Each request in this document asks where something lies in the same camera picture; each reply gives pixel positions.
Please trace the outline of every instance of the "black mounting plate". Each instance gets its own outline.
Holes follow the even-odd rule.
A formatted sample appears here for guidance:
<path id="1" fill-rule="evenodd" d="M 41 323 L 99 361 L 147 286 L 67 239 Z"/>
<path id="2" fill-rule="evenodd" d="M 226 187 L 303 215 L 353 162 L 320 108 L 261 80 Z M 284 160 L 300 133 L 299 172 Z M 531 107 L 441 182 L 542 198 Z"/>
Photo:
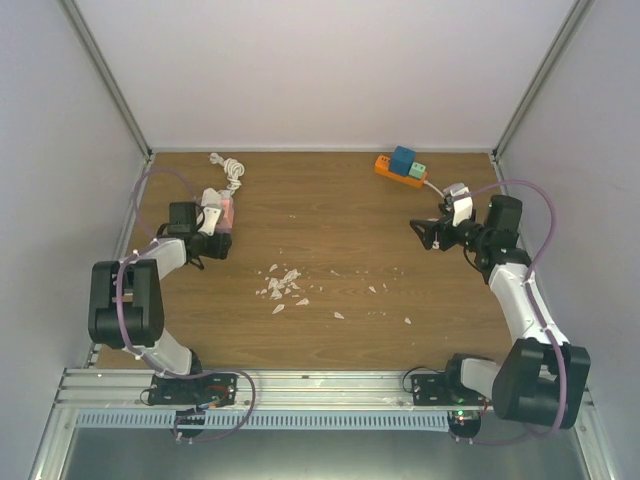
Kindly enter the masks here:
<path id="1" fill-rule="evenodd" d="M 195 380 L 161 378 L 157 375 L 151 380 L 147 403 L 149 405 L 202 405 L 221 398 L 227 389 L 227 397 L 217 404 L 218 407 L 233 405 L 236 398 L 238 376 L 232 373 L 208 375 Z"/>
<path id="2" fill-rule="evenodd" d="M 411 375 L 410 378 L 413 404 L 415 406 L 450 407 L 452 403 L 471 407 L 484 405 L 484 397 L 478 392 L 467 388 L 451 388 L 445 373 L 417 373 Z"/>

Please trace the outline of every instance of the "metal floor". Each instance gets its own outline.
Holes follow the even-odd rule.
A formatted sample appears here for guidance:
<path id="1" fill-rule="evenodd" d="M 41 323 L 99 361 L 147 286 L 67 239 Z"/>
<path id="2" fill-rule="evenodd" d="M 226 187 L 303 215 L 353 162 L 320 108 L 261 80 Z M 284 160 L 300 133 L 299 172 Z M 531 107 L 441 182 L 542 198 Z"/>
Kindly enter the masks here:
<path id="1" fill-rule="evenodd" d="M 522 428 L 493 415 L 483 423 L 491 436 L 482 438 L 511 438 Z M 588 478 L 573 430 L 509 447 L 460 445 L 436 432 L 286 430 L 189 446 L 168 430 L 79 428 L 65 470 L 67 480 Z"/>

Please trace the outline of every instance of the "wooden surface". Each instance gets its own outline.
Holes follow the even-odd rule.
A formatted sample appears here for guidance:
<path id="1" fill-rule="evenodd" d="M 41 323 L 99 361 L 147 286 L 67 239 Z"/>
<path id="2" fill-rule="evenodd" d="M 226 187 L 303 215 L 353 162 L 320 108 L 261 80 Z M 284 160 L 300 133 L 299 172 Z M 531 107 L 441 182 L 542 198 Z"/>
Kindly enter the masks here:
<path id="1" fill-rule="evenodd" d="M 456 352 L 504 358 L 508 329 L 480 275 L 460 248 L 427 252 L 409 227 L 410 219 L 439 216 L 433 191 L 374 174 L 373 153 L 227 156 L 246 167 L 229 258 L 205 259 L 204 271 L 183 267 L 162 282 L 167 329 L 205 366 L 406 369 L 443 367 Z M 420 154 L 418 161 L 440 187 L 495 181 L 486 155 Z M 206 154 L 161 154 L 155 163 L 180 171 L 198 192 L 226 185 Z M 489 196 L 475 199 L 479 219 Z M 169 202 L 181 200 L 188 195 L 179 180 L 154 176 L 145 221 L 155 229 L 167 221 Z M 147 242 L 136 228 L 130 246 Z M 295 306 L 292 294 L 256 295 L 265 277 L 282 278 L 285 268 L 303 273 L 297 293 L 309 305 Z M 278 303 L 286 307 L 272 315 Z M 142 366 L 108 347 L 98 365 Z"/>

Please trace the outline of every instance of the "metal base plate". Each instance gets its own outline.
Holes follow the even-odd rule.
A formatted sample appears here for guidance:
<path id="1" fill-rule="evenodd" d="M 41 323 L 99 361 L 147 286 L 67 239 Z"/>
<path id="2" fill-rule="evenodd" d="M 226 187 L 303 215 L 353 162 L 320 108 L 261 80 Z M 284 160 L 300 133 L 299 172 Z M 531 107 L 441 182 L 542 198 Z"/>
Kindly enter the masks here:
<path id="1" fill-rule="evenodd" d="M 459 407 L 483 407 L 484 397 L 478 392 L 466 391 L 452 392 L 447 385 L 444 373 L 419 373 L 411 375 L 411 391 L 413 392 L 413 404 L 416 406 L 447 408 L 453 404 Z"/>

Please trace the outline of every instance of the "vent grille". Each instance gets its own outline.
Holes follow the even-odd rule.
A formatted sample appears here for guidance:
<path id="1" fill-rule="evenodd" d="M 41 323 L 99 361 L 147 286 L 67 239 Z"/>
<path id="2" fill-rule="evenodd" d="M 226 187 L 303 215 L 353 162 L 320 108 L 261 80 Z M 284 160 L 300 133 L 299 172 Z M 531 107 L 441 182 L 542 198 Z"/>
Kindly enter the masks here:
<path id="1" fill-rule="evenodd" d="M 226 429 L 235 426 L 244 412 L 207 412 L 205 424 L 181 428 Z M 76 426 L 81 428 L 171 428 L 173 410 L 83 410 Z M 334 412 L 257 411 L 243 427 L 252 430 L 449 430 L 446 412 Z"/>

